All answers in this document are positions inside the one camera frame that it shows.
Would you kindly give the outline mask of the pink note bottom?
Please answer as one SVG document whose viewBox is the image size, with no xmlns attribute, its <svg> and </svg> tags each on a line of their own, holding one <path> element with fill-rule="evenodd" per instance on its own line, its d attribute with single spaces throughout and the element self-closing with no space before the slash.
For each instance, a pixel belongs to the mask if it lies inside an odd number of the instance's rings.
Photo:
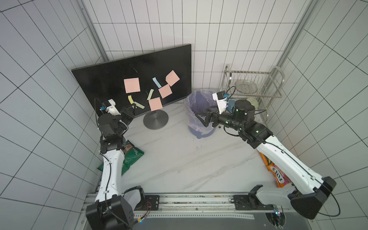
<svg viewBox="0 0 368 230">
<path fill-rule="evenodd" d="M 157 98 L 152 98 L 149 100 L 149 106 L 150 106 L 150 110 L 151 111 L 156 111 L 156 110 L 160 110 L 163 108 L 162 102 L 161 102 L 161 98 L 157 97 Z"/>
</svg>

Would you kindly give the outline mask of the yellow strip note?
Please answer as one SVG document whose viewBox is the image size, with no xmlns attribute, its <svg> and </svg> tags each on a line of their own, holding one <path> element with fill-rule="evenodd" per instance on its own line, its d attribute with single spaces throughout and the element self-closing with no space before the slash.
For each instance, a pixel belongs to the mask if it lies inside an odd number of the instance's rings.
<svg viewBox="0 0 368 230">
<path fill-rule="evenodd" d="M 132 96 L 131 95 L 129 95 L 128 96 L 128 100 L 129 100 L 129 102 L 131 103 L 131 104 L 134 104 L 135 102 L 134 102 L 134 100 L 132 99 Z"/>
<path fill-rule="evenodd" d="M 149 101 L 152 98 L 153 92 L 154 92 L 154 89 L 150 89 L 148 97 L 147 97 L 147 101 Z"/>
<path fill-rule="evenodd" d="M 140 109 L 145 109 L 145 106 L 141 105 L 141 104 L 140 104 L 140 103 L 138 103 L 138 102 L 134 102 L 134 104 L 135 104 L 138 108 L 140 108 Z"/>
</svg>

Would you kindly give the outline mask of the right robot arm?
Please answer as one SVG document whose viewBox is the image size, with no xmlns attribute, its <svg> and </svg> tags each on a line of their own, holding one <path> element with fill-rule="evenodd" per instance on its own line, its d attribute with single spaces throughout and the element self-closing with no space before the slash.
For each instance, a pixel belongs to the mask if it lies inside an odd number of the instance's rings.
<svg viewBox="0 0 368 230">
<path fill-rule="evenodd" d="M 255 186 L 249 196 L 255 205 L 293 208 L 307 219 L 315 219 L 327 199 L 333 195 L 336 181 L 322 177 L 300 161 L 263 124 L 255 121 L 255 107 L 247 100 L 237 100 L 232 112 L 209 106 L 195 116 L 205 126 L 232 128 L 237 136 L 270 159 L 291 182 L 283 188 Z"/>
</svg>

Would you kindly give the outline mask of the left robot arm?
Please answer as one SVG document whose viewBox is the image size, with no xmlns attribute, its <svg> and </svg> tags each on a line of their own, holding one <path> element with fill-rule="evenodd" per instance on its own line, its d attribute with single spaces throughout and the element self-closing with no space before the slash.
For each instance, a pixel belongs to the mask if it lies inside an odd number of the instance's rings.
<svg viewBox="0 0 368 230">
<path fill-rule="evenodd" d="M 122 167 L 125 159 L 124 134 L 135 117 L 136 107 L 118 110 L 114 100 L 102 103 L 97 119 L 103 173 L 95 202 L 86 208 L 86 218 L 93 230 L 131 230 L 137 223 L 134 209 L 146 204 L 143 188 L 121 190 Z"/>
</svg>

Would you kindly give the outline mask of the light blue strip note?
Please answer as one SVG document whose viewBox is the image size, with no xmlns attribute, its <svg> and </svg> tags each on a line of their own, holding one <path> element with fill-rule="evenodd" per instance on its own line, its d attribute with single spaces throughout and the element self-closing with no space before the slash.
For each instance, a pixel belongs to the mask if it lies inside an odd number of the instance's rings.
<svg viewBox="0 0 368 230">
<path fill-rule="evenodd" d="M 156 84 L 156 86 L 160 89 L 162 88 L 161 84 L 158 82 L 158 80 L 156 79 L 156 77 L 153 77 L 152 80 L 154 81 L 154 83 Z"/>
</svg>

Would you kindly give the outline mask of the large pink note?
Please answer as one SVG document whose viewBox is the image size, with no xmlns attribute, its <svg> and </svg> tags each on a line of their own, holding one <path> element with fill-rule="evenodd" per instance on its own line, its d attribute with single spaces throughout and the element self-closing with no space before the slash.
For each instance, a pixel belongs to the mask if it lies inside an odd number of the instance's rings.
<svg viewBox="0 0 368 230">
<path fill-rule="evenodd" d="M 124 79 L 124 86 L 127 94 L 140 92 L 139 78 Z"/>
</svg>

